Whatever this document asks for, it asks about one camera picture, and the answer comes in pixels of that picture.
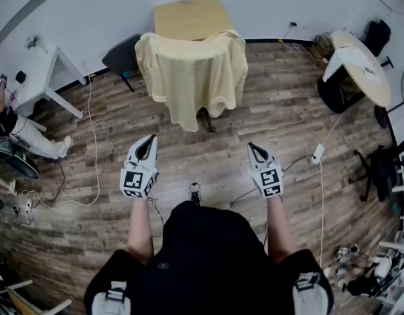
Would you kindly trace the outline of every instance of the fan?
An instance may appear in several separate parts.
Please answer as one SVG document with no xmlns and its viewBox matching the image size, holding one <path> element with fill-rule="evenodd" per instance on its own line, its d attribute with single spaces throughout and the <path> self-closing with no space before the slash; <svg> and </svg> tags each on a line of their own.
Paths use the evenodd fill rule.
<svg viewBox="0 0 404 315">
<path fill-rule="evenodd" d="M 377 122 L 380 124 L 381 127 L 386 128 L 387 127 L 387 120 L 388 120 L 388 114 L 400 106 L 404 105 L 404 72 L 403 75 L 401 76 L 401 96 L 403 99 L 403 102 L 400 104 L 394 106 L 392 109 L 386 111 L 385 108 L 381 108 L 380 106 L 375 106 L 374 107 L 374 114 L 375 118 L 377 118 Z"/>
</svg>

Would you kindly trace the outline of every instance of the white desk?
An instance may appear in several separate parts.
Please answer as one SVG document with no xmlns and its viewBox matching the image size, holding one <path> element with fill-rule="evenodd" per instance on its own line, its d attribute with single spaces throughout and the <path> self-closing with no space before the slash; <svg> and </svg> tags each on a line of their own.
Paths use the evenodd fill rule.
<svg viewBox="0 0 404 315">
<path fill-rule="evenodd" d="M 81 84 L 85 84 L 85 79 L 81 75 L 81 72 L 68 60 L 64 53 L 57 46 L 49 45 L 47 46 L 47 54 L 44 54 L 43 57 L 34 55 L 34 58 L 21 66 L 20 69 L 27 77 L 23 84 L 16 82 L 18 91 L 16 94 L 15 111 L 32 100 L 38 100 L 39 97 L 48 96 L 76 117 L 80 119 L 84 117 L 82 111 L 73 107 L 50 86 L 53 69 L 58 58 Z"/>
</svg>

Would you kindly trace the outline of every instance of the round table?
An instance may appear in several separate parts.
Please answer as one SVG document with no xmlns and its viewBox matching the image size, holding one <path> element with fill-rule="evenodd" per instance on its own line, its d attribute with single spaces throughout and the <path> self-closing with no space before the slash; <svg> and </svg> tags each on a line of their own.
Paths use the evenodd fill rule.
<svg viewBox="0 0 404 315">
<path fill-rule="evenodd" d="M 367 96 L 378 106 L 389 106 L 391 91 L 388 85 L 388 80 L 384 70 L 372 52 L 359 39 L 341 30 L 336 30 L 332 34 L 332 42 L 335 50 L 346 45 L 360 49 L 373 66 L 373 71 L 380 79 L 380 83 L 369 81 L 360 67 L 350 62 L 343 62 L 343 65 L 337 69 L 337 71 L 335 71 L 326 82 L 323 81 L 322 77 L 320 77 L 317 82 L 317 89 L 324 103 L 336 113 L 342 113 L 344 110 L 361 100 L 364 96 Z M 340 88 L 340 83 L 348 75 L 351 76 L 361 92 L 355 94 L 351 99 L 346 100 L 345 92 Z"/>
</svg>

